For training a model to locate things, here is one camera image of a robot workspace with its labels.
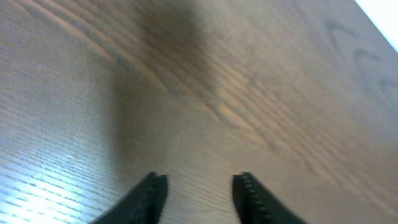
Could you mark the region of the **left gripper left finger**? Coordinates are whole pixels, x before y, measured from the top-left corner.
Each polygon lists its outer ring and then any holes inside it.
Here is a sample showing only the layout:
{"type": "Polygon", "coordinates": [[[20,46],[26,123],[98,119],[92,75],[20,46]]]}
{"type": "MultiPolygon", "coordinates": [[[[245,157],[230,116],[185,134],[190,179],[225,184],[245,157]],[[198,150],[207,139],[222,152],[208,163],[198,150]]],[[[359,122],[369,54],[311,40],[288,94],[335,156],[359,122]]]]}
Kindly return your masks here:
{"type": "Polygon", "coordinates": [[[148,173],[94,224],[159,224],[168,196],[166,175],[148,173]]]}

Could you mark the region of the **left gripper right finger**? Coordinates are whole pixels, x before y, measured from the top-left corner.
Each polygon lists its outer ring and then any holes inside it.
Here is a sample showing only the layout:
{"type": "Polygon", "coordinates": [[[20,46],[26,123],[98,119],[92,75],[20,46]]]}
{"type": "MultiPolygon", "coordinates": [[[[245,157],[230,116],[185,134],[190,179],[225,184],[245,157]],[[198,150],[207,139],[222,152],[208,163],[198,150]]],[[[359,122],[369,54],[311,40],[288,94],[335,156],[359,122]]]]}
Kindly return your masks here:
{"type": "Polygon", "coordinates": [[[306,224],[250,172],[233,176],[232,198],[241,224],[306,224]]]}

